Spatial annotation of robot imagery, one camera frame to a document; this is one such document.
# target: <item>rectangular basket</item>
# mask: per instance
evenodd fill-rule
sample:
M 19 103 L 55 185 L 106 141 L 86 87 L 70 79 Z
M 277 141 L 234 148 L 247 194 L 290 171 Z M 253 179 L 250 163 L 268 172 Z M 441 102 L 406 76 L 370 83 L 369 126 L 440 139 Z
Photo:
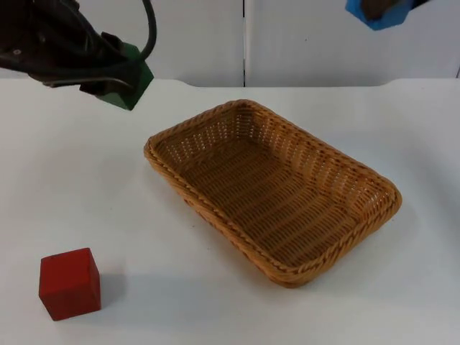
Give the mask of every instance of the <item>rectangular basket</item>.
M 253 101 L 151 137 L 145 157 L 268 278 L 295 288 L 390 219 L 386 178 Z

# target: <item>wooden block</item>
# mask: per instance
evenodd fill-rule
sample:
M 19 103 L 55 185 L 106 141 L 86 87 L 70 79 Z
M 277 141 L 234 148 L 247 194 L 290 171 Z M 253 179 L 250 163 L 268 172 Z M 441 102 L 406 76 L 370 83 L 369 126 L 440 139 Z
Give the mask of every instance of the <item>wooden block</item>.
M 91 250 L 44 257 L 38 295 L 54 321 L 100 310 L 99 271 Z

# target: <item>basket rim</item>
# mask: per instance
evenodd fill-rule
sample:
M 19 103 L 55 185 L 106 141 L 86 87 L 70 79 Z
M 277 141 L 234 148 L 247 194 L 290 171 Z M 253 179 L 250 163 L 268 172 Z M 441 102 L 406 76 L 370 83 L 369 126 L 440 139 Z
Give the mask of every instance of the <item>basket rim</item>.
M 249 106 L 249 107 L 252 107 L 253 109 L 259 109 L 259 110 L 266 111 L 269 114 L 269 116 L 272 119 L 274 119 L 276 122 L 292 127 L 292 129 L 294 129 L 296 132 L 298 132 L 301 135 L 308 135 L 314 138 L 320 146 L 324 146 L 329 149 L 332 149 L 335 155 L 338 155 L 341 158 L 346 159 L 346 161 L 348 162 L 348 164 L 346 165 L 349 165 L 350 167 L 353 167 L 357 170 L 365 170 L 367 174 L 370 174 L 373 177 L 375 177 L 375 180 L 376 180 L 375 182 L 377 184 L 380 185 L 381 183 L 384 183 L 387 185 L 387 187 L 389 187 L 386 189 L 388 189 L 389 192 L 390 191 L 392 192 L 391 201 L 388 202 L 385 208 L 381 208 L 379 210 L 379 213 L 376 213 L 376 215 L 368 219 L 366 222 L 364 221 L 359 222 L 353 231 L 350 231 L 349 233 L 345 234 L 343 237 L 341 237 L 337 242 L 332 244 L 326 251 L 324 251 L 321 255 L 319 255 L 315 259 L 308 260 L 295 267 L 289 266 L 275 259 L 265 249 L 261 248 L 248 235 L 246 235 L 244 230 L 240 226 L 235 224 L 231 220 L 231 218 L 226 215 L 224 210 L 221 210 L 218 206 L 213 204 L 209 199 L 207 199 L 204 195 L 202 195 L 199 192 L 199 190 L 196 190 L 187 180 L 182 178 L 182 176 L 180 175 L 178 171 L 176 171 L 175 169 L 170 167 L 166 162 L 164 162 L 162 158 L 157 154 L 157 151 L 155 149 L 155 147 L 159 143 L 161 143 L 162 140 L 167 139 L 168 137 L 171 137 L 174 134 L 180 133 L 183 130 L 189 129 L 191 127 L 196 127 L 208 121 L 210 118 L 214 117 L 215 115 L 220 114 L 223 111 L 228 111 L 236 107 L 239 108 L 242 106 Z M 260 260 L 262 259 L 262 261 L 264 262 L 263 264 L 264 270 L 269 270 L 273 275 L 276 275 L 277 277 L 279 277 L 280 273 L 288 274 L 288 275 L 291 275 L 293 273 L 302 274 L 310 270 L 318 269 L 318 267 L 323 265 L 324 262 L 327 261 L 328 258 L 336 256 L 341 251 L 344 245 L 346 245 L 350 241 L 353 241 L 357 237 L 361 236 L 363 231 L 366 229 L 367 223 L 375 219 L 378 219 L 381 215 L 385 214 L 391 208 L 395 209 L 395 211 L 392 213 L 393 215 L 394 213 L 397 212 L 397 210 L 400 208 L 402 204 L 402 196 L 400 194 L 400 191 L 396 188 L 396 186 L 390 180 L 381 176 L 379 173 L 374 171 L 372 168 L 367 167 L 366 165 L 363 165 L 362 163 L 356 161 L 354 158 L 351 158 L 350 156 L 344 154 L 340 150 L 323 142 L 322 140 L 308 133 L 304 129 L 288 121 L 287 119 L 282 118 L 281 116 L 276 114 L 274 111 L 270 110 L 269 108 L 255 101 L 251 101 L 248 99 L 240 99 L 240 100 L 230 101 L 230 102 L 221 104 L 220 106 L 204 111 L 203 113 L 193 117 L 192 119 L 185 120 L 184 122 L 177 124 L 176 126 L 173 126 L 169 129 L 166 129 L 150 137 L 144 147 L 144 155 L 159 170 L 159 172 L 162 175 L 164 175 L 165 177 L 174 179 L 175 181 L 174 186 L 176 188 L 181 189 L 187 195 L 187 197 L 185 197 L 185 195 L 181 195 L 183 198 L 185 198 L 186 200 L 187 198 L 189 198 L 190 201 L 192 201 L 193 203 L 196 203 L 198 201 L 198 203 L 200 204 L 200 206 L 203 207 L 203 209 L 212 210 L 211 211 L 212 214 L 209 214 L 210 212 L 207 212 L 208 215 L 212 216 L 216 221 L 218 221 L 220 225 L 222 225 L 222 228 L 230 229 L 233 232 L 231 233 L 230 230 L 224 231 L 222 229 L 219 229 L 219 231 L 223 232 L 224 236 L 227 237 L 227 239 L 229 239 L 231 242 L 236 242 L 240 250 L 246 255 L 253 257 L 254 254 L 256 254 L 258 258 L 257 261 L 261 263 Z

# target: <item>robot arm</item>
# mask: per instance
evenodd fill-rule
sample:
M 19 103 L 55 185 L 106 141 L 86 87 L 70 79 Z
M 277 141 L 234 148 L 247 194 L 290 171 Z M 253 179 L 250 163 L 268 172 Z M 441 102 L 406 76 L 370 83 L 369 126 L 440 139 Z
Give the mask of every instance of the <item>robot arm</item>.
M 149 41 L 132 57 L 118 37 L 95 32 L 76 0 L 1 0 L 0 67 L 28 73 L 47 86 L 78 84 L 96 96 L 134 93 L 156 42 L 152 5 L 142 1 Z

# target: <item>black cable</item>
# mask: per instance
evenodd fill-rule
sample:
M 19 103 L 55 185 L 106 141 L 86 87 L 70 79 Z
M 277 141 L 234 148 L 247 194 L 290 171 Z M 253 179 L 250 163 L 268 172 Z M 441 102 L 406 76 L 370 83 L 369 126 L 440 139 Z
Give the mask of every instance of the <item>black cable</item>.
M 142 0 L 142 3 L 144 4 L 147 20 L 149 22 L 149 38 L 145 48 L 141 51 L 139 56 L 133 60 L 107 67 L 59 68 L 45 67 L 34 64 L 22 64 L 0 58 L 0 67 L 27 74 L 46 75 L 57 78 L 103 78 L 108 74 L 114 73 L 122 68 L 129 68 L 133 65 L 143 63 L 155 48 L 155 44 L 157 42 L 157 22 L 155 19 L 155 12 L 153 11 L 152 3 L 150 0 Z

